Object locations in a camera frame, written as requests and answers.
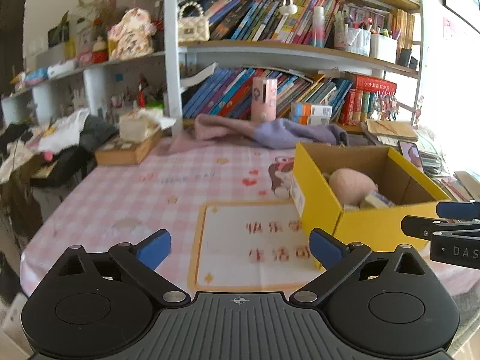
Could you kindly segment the small white carton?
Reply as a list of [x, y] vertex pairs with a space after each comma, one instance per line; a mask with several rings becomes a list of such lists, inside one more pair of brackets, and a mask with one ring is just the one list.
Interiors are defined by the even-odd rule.
[[390, 208], [392, 206], [395, 206], [392, 201], [375, 191], [372, 191], [366, 195], [363, 201], [360, 203], [361, 209], [383, 209]]

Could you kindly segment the pink plush pig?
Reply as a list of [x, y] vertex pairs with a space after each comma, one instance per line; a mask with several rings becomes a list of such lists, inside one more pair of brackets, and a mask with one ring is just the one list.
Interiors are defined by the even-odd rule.
[[366, 195], [377, 192], [377, 184], [366, 174], [342, 167], [325, 174], [328, 185], [341, 205], [358, 206]]

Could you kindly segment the pink checkered tablecloth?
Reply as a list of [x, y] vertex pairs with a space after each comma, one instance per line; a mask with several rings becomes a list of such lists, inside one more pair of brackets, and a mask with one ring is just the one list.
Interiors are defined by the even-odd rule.
[[298, 289], [320, 266], [290, 195], [295, 148], [153, 150], [137, 166], [95, 168], [24, 250], [24, 291], [32, 293], [71, 245], [104, 252], [160, 228], [172, 248], [159, 272], [182, 289]]

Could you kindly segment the yellow cardboard box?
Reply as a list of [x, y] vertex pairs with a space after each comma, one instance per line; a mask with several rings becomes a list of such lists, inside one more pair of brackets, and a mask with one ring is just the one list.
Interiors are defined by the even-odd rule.
[[290, 195], [305, 234], [320, 228], [344, 244], [362, 242], [375, 251], [399, 244], [423, 250], [426, 242], [406, 236], [407, 215], [435, 217], [445, 194], [393, 148], [299, 143]]

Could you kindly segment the smartphone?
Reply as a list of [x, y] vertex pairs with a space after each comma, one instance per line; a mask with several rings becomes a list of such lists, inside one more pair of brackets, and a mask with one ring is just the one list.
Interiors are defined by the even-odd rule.
[[424, 172], [422, 158], [415, 143], [409, 141], [399, 141], [398, 147], [401, 154], [417, 169]]

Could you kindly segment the brown notebook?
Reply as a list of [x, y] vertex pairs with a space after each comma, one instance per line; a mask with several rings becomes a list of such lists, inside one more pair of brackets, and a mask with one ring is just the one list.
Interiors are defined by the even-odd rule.
[[398, 138], [403, 141], [416, 141], [418, 136], [407, 122], [367, 119], [368, 131], [374, 136]]

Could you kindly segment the wooden chess box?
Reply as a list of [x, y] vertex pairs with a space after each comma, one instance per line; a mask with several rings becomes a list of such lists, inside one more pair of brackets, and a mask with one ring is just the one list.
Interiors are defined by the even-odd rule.
[[160, 130], [140, 143], [124, 141], [119, 135], [114, 136], [95, 151], [96, 163], [98, 166], [139, 165], [156, 147], [161, 137]]

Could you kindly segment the tissue pack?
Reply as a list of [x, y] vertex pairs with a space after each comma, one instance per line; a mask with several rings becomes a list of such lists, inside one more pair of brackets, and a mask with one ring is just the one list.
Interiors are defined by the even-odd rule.
[[137, 108], [120, 116], [120, 139], [142, 143], [158, 131], [171, 128], [176, 119], [164, 115], [160, 108]]

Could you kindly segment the pile of clothes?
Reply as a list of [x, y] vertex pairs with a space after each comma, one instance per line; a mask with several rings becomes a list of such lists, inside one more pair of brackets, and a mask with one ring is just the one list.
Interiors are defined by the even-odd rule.
[[1, 184], [10, 180], [13, 171], [24, 166], [36, 155], [62, 154], [68, 149], [78, 148], [93, 154], [110, 138], [118, 133], [115, 125], [94, 116], [88, 108], [80, 108], [70, 116], [57, 119], [49, 128], [35, 127], [26, 143], [17, 139], [8, 143], [7, 158], [1, 164]]

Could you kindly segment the orange white small box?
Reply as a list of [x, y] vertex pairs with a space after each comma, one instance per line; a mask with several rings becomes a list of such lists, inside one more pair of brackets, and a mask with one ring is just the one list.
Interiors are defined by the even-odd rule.
[[332, 106], [295, 102], [290, 105], [289, 119], [299, 125], [326, 126], [332, 114]]

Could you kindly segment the white pen holder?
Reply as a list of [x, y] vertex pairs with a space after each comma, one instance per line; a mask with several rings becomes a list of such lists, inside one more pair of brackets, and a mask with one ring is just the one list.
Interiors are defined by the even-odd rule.
[[398, 42], [381, 34], [372, 33], [370, 38], [370, 56], [388, 63], [396, 63]]

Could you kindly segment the pink cartoon canister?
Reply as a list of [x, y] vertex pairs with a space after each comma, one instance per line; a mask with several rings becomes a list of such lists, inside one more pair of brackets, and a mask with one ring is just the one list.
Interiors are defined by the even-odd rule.
[[255, 77], [252, 82], [250, 120], [255, 123], [273, 121], [277, 117], [278, 80]]

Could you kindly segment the white bookshelf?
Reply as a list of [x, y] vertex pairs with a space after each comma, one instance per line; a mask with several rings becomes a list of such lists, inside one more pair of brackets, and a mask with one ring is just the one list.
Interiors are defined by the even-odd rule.
[[[21, 82], [1, 96], [6, 125], [28, 119], [43, 125], [76, 108], [106, 118], [114, 100], [128, 98], [134, 105], [161, 103], [179, 131], [201, 113], [249, 116], [247, 85], [257, 73], [278, 80], [279, 116], [320, 89], [318, 73], [421, 75], [400, 61], [419, 9], [407, 0], [19, 1], [21, 59], [9, 72]], [[187, 2], [208, 17], [208, 41], [178, 41], [178, 14]], [[154, 52], [109, 59], [107, 33], [133, 8], [151, 15]], [[398, 42], [396, 63], [370, 56], [372, 33]]]

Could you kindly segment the pink doll figure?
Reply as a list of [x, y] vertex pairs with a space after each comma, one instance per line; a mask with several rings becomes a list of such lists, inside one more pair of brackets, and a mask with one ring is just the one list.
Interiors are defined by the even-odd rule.
[[152, 54], [155, 33], [156, 27], [147, 10], [127, 10], [121, 21], [107, 33], [109, 59], [129, 60]]

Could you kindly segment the cream quilted handbag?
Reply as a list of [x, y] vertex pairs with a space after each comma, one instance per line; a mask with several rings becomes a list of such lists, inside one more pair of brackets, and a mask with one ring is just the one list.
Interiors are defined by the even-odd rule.
[[[187, 8], [193, 8], [197, 16], [184, 16]], [[210, 24], [204, 15], [202, 7], [197, 2], [187, 2], [181, 6], [177, 19], [178, 41], [208, 41], [210, 39]]]

